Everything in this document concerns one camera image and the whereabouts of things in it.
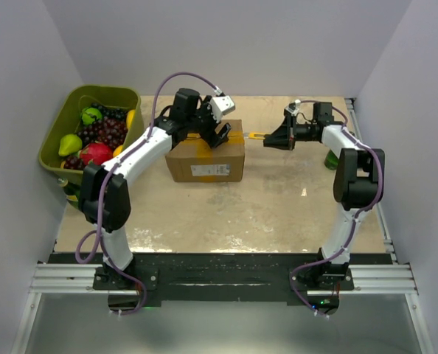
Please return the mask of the yellow utility knife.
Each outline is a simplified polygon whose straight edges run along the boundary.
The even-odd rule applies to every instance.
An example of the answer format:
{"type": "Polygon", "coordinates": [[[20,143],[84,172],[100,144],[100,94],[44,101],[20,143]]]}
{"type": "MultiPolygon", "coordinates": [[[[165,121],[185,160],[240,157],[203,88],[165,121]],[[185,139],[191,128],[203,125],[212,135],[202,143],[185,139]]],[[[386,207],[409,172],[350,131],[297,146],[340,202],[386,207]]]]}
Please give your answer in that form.
{"type": "Polygon", "coordinates": [[[266,133],[258,133],[258,132],[244,133],[243,137],[245,139],[264,140],[264,138],[266,137],[266,133]]]}

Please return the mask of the taped cardboard express box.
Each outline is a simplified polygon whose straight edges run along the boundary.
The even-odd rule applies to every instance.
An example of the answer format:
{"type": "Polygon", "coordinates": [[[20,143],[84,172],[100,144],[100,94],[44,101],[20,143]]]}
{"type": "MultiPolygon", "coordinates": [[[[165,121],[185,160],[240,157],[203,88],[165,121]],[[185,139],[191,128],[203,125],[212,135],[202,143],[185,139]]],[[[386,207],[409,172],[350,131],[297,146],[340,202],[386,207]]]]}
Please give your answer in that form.
{"type": "Polygon", "coordinates": [[[227,119],[231,125],[228,141],[212,149],[197,133],[190,133],[166,156],[175,182],[240,182],[245,163],[245,139],[240,119],[227,119]]]}

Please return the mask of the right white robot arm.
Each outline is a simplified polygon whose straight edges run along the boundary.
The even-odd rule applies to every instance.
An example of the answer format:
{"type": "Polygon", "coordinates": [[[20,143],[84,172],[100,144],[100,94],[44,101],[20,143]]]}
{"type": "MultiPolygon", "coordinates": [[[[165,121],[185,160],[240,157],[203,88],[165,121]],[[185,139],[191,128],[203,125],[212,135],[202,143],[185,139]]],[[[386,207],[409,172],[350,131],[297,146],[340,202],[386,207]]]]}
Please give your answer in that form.
{"type": "Polygon", "coordinates": [[[298,122],[301,100],[284,109],[283,123],[265,135],[263,146],[293,150],[297,142],[319,142],[338,157],[333,197],[338,215],[330,238],[321,248],[321,260],[314,263],[311,279],[322,290],[338,280],[337,271],[326,263],[343,265],[362,221],[383,197],[385,153],[362,143],[347,128],[345,114],[332,103],[311,100],[312,119],[298,122]]]}

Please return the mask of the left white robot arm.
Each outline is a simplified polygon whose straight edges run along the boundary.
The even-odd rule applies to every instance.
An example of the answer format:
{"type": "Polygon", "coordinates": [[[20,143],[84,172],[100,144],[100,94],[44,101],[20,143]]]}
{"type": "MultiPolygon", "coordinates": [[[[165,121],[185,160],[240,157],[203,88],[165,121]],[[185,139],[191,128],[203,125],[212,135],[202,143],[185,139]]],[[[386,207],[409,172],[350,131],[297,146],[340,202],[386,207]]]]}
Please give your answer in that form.
{"type": "Polygon", "coordinates": [[[112,267],[109,279],[119,289],[130,288],[136,280],[136,272],[129,267],[133,253],[125,233],[131,213],[129,186],[191,133],[210,148],[225,143],[231,126],[220,122],[234,109],[232,98],[220,91],[214,97],[201,97],[195,90],[181,88],[173,104],[155,116],[149,128],[117,157],[85,167],[79,209],[95,226],[94,247],[102,249],[105,263],[112,267]]]}

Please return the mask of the green glass bottle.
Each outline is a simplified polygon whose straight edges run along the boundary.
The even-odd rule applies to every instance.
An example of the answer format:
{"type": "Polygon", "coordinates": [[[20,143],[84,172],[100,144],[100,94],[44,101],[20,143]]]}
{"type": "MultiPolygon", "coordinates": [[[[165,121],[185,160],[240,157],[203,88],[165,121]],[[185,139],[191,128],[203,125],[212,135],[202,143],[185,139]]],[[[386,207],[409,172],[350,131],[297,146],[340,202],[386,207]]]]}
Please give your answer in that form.
{"type": "Polygon", "coordinates": [[[338,163],[339,163],[339,158],[337,157],[337,155],[335,155],[334,152],[329,150],[324,159],[324,166],[328,170],[336,170],[338,163]]]}

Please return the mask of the yellow lemon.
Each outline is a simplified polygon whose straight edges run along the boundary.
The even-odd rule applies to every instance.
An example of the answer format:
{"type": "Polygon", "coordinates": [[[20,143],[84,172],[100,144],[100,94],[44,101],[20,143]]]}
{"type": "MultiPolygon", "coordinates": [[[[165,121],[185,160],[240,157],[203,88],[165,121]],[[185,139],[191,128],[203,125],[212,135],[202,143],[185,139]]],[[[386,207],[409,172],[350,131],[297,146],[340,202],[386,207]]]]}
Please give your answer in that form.
{"type": "Polygon", "coordinates": [[[128,130],[131,129],[132,123],[133,123],[133,119],[135,117],[136,111],[134,109],[130,110],[127,114],[126,114],[126,121],[125,121],[125,125],[126,128],[128,130]]]}

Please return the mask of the dark purple grape bunch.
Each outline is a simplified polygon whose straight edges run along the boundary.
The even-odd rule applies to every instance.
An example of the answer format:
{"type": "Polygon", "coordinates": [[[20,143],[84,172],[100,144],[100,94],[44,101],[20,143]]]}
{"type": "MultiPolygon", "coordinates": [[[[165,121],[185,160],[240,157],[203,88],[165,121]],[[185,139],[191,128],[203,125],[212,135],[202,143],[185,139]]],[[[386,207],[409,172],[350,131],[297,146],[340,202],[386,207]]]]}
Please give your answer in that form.
{"type": "Polygon", "coordinates": [[[124,143],[127,132],[125,120],[107,118],[83,126],[77,135],[81,138],[83,147],[90,143],[100,142],[115,150],[124,143]]]}

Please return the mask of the black grape bunch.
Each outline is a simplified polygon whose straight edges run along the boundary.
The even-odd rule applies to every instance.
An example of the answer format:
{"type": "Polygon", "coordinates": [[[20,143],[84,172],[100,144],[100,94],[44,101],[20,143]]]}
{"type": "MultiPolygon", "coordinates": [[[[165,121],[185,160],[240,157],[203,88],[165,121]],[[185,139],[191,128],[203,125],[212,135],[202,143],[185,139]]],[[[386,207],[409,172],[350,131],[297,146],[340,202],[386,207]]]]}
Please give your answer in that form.
{"type": "Polygon", "coordinates": [[[103,117],[107,117],[109,119],[121,121],[126,120],[127,118],[128,110],[124,108],[110,108],[99,103],[92,103],[90,107],[96,108],[103,117]]]}

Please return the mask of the red dragon fruit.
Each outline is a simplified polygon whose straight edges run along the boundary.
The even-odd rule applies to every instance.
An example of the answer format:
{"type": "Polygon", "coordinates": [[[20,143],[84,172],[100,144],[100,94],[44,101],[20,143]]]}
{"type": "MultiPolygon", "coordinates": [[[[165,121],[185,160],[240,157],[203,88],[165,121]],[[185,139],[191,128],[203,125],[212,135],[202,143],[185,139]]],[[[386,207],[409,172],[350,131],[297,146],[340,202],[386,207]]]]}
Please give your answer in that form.
{"type": "Polygon", "coordinates": [[[102,142],[92,142],[86,145],[78,154],[84,165],[93,163],[102,165],[104,162],[113,157],[113,152],[107,145],[102,142]]]}

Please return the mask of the small red grape bunch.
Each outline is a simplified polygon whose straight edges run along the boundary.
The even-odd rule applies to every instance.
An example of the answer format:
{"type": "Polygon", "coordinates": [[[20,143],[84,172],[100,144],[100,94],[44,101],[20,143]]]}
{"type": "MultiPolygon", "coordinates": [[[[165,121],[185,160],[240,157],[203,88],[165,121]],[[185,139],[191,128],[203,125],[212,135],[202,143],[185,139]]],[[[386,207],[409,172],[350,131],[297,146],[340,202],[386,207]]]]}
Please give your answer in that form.
{"type": "Polygon", "coordinates": [[[62,161],[60,167],[66,170],[83,170],[89,162],[90,160],[80,155],[70,155],[62,161]]]}

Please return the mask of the green pear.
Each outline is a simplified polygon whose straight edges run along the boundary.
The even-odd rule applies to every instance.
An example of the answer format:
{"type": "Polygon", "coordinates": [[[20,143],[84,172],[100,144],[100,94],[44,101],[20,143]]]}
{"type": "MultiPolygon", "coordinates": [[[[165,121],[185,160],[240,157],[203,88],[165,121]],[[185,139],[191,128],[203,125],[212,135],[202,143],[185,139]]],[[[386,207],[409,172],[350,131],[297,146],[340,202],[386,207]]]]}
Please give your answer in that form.
{"type": "Polygon", "coordinates": [[[58,149],[59,156],[68,156],[78,152],[83,147],[81,138],[76,134],[67,134],[60,140],[60,146],[58,149]]]}

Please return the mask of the olive green plastic basket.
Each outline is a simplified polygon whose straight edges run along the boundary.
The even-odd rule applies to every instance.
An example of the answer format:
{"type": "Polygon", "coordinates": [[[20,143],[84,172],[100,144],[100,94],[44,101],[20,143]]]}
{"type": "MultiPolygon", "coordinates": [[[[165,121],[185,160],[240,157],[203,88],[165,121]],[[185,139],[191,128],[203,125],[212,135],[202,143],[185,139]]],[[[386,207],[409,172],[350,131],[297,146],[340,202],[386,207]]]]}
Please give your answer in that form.
{"type": "Polygon", "coordinates": [[[127,87],[101,85],[84,85],[75,88],[67,96],[46,134],[38,153],[38,161],[49,172],[58,177],[66,178],[76,185],[81,185],[83,172],[62,169],[60,166],[63,159],[58,155],[58,149],[63,136],[77,132],[81,124],[81,111],[93,102],[108,108],[123,108],[128,111],[133,109],[135,111],[131,128],[125,138],[125,147],[134,143],[145,132],[141,97],[137,91],[127,87]]]}

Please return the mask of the dark bottle behind basket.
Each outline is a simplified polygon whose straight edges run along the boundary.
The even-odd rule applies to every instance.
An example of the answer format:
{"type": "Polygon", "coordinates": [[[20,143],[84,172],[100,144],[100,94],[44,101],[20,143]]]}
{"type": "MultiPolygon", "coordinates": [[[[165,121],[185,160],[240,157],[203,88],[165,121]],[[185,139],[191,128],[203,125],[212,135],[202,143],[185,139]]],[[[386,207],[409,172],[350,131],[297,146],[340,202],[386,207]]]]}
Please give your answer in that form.
{"type": "Polygon", "coordinates": [[[58,178],[58,185],[64,191],[68,203],[78,210],[80,188],[76,184],[69,182],[66,178],[58,178]]]}

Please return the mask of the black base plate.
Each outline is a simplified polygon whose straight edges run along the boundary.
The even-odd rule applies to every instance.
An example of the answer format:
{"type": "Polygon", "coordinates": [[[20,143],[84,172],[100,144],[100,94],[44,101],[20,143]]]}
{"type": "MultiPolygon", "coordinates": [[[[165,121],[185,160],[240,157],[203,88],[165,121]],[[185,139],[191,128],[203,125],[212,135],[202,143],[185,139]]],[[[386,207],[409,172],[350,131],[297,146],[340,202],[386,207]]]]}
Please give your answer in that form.
{"type": "Polygon", "coordinates": [[[110,291],[112,310],[166,301],[284,302],[335,312],[339,294],[354,289],[348,263],[316,264],[316,254],[135,254],[118,274],[103,264],[93,287],[110,291]]]}

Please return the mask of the aluminium rail frame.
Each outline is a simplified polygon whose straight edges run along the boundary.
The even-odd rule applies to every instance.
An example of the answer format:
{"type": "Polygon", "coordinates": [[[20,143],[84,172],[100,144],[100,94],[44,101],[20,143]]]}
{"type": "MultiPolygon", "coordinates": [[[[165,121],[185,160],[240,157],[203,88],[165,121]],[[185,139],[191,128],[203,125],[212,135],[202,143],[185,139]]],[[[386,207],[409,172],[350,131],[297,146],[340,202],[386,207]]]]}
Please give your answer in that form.
{"type": "MultiPolygon", "coordinates": [[[[266,117],[239,102],[235,117],[252,129],[276,130],[284,114],[266,117]]],[[[135,254],[316,254],[338,215],[333,177],[313,157],[328,149],[297,142],[293,150],[245,142],[239,184],[174,184],[157,159],[129,186],[125,224],[135,254]]],[[[420,320],[411,267],[392,254],[356,254],[348,262],[354,289],[339,294],[331,314],[284,302],[166,301],[112,310],[110,291],[93,287],[101,254],[74,259],[69,227],[55,252],[38,264],[13,346],[14,353],[431,353],[420,320]]]]}

